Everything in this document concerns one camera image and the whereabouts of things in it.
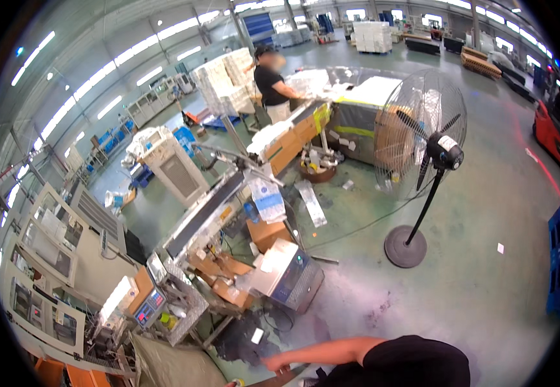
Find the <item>stacked packages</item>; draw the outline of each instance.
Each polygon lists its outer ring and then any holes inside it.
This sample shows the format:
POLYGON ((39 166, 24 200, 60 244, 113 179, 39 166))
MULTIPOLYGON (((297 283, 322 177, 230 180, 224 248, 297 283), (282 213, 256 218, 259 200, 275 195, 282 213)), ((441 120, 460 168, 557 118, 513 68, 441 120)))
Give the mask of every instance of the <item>stacked packages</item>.
POLYGON ((284 31, 271 35, 271 39, 275 46, 291 47, 304 42, 300 30, 284 31))
POLYGON ((247 48, 232 51, 192 70, 191 75, 203 95, 207 107, 214 116, 253 113, 250 101, 253 94, 252 71, 244 74, 245 67, 252 64, 247 48))
POLYGON ((388 22, 354 22, 355 47, 367 53, 386 53, 392 49, 388 22))

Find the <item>water bottle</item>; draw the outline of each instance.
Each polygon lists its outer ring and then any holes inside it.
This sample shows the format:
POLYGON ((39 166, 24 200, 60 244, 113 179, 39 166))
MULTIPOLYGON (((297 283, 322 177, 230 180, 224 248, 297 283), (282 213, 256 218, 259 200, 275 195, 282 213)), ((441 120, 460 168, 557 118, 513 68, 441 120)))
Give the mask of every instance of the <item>water bottle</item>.
POLYGON ((256 212, 256 209, 253 205, 251 205, 250 203, 244 204, 244 210, 245 214, 252 221, 252 223, 258 223, 258 213, 256 212))

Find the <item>red forklift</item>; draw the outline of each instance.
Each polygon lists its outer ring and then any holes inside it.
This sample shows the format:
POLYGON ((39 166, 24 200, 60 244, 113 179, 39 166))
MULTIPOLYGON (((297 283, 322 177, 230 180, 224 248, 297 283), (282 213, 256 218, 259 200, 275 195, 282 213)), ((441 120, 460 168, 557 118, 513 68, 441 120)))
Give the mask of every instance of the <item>red forklift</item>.
POLYGON ((548 76, 548 94, 543 93, 543 97, 537 100, 532 134, 560 166, 560 109, 556 108, 558 104, 555 103, 560 91, 560 77, 557 72, 549 72, 548 76))

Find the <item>black t-shirt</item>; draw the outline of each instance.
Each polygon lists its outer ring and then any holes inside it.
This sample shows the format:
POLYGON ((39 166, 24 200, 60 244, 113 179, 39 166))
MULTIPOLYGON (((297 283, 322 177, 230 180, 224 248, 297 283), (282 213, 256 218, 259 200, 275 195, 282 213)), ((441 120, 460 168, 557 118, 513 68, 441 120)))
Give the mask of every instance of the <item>black t-shirt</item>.
POLYGON ((282 75, 275 73, 267 67, 257 66, 254 69, 254 81, 263 96, 262 103, 265 106, 275 106, 289 100, 272 87, 278 81, 284 82, 282 75))
POLYGON ((341 364, 316 387, 468 387, 467 356, 444 342, 403 336, 373 347, 358 363, 341 364))

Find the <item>sticker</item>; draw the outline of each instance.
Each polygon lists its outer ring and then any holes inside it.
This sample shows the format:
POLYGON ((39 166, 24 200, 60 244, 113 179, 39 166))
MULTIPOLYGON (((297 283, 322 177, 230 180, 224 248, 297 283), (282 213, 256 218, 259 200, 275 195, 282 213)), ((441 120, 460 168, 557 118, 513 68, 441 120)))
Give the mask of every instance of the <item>sticker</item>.
POLYGON ((439 146, 444 148, 446 152, 449 152, 452 147, 456 145, 456 141, 449 138, 447 135, 441 137, 437 143, 439 144, 439 146))

